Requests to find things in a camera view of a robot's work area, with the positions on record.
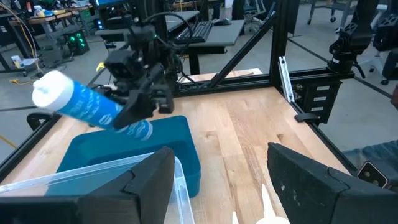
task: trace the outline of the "blue and white tube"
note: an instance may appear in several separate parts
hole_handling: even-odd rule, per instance
[[[59,71],[51,71],[33,83],[33,103],[39,108],[84,121],[93,126],[146,140],[152,134],[152,124],[142,120],[122,129],[113,128],[113,121],[122,106],[87,88]]]

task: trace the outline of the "concrete floor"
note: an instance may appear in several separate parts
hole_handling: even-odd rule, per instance
[[[312,24],[307,25],[310,5],[300,6],[297,28],[295,35],[291,38],[292,42],[287,43],[287,65],[290,71],[305,70],[311,68],[322,68],[326,63],[309,51],[326,59],[331,59],[328,53],[329,45],[336,39],[334,29],[340,23],[340,12],[336,12],[336,22],[331,23],[330,11],[327,9],[316,9]],[[223,11],[226,17],[230,17],[230,9]],[[234,47],[228,47],[228,52],[224,55],[201,55],[201,73],[218,72],[228,62],[230,58],[250,39],[251,34],[246,34],[238,39]],[[260,42],[248,53],[248,55],[237,65],[235,69],[242,70],[247,68],[260,68],[264,73],[269,71],[269,60],[271,54],[272,33],[268,33]],[[62,67],[63,72],[72,78],[87,84],[96,74],[95,68],[102,62],[107,51],[98,37],[92,37],[89,42],[90,51],[82,56],[75,57],[74,62]],[[376,51],[369,47],[359,61],[373,57]],[[4,54],[6,58],[18,54],[18,51],[11,50]],[[184,63],[185,72],[189,73],[188,60]],[[367,73],[366,81],[370,84],[391,94],[397,82],[391,82],[388,86],[381,86],[380,75]],[[0,111],[7,108],[18,108],[32,106],[31,93],[32,85],[15,85],[9,83],[12,78],[20,81],[27,81],[20,74],[0,75]],[[97,79],[96,83],[107,83],[109,73],[104,72]],[[32,130],[26,123],[26,116],[38,109],[18,110],[0,112],[0,135],[19,145],[23,142]],[[321,125],[325,134],[342,151],[363,147],[370,144],[396,139],[398,133],[398,112],[390,104],[389,98],[360,83],[357,80],[345,80],[340,87],[338,97],[335,102],[328,124]],[[0,141],[0,161],[5,159],[13,148]]]

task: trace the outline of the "clear plastic container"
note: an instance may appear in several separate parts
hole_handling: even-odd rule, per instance
[[[0,197],[85,195],[121,175],[152,153],[104,162],[0,186]],[[191,224],[193,213],[181,162],[175,157],[174,184],[164,223]]]

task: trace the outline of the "black metal frame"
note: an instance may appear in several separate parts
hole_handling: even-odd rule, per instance
[[[210,81],[194,83],[180,83],[176,85],[173,92],[174,97],[194,96],[209,93],[219,93],[225,91],[247,90],[253,88],[265,88],[273,86],[282,93],[281,78],[279,74],[278,58],[285,55],[288,34],[287,14],[289,2],[292,0],[278,1],[277,12],[270,16],[261,29],[244,45],[244,47],[228,62],[228,64],[217,73]],[[228,78],[225,77],[241,61],[241,59],[255,46],[255,44],[273,26],[272,50],[269,74],[250,75],[247,77]],[[353,78],[354,73],[336,74],[327,68],[302,70],[290,72],[292,84],[308,82],[324,82]],[[303,113],[302,109],[295,103],[291,104],[298,112]],[[8,173],[29,153],[31,149],[40,141],[42,137],[60,119],[60,115],[54,114],[51,119],[45,120],[40,126],[35,126],[36,130],[31,134],[1,165],[0,180],[3,180]],[[317,136],[325,143],[337,159],[351,172],[356,169],[352,163],[338,150],[338,148],[322,133],[316,124],[308,124]]]

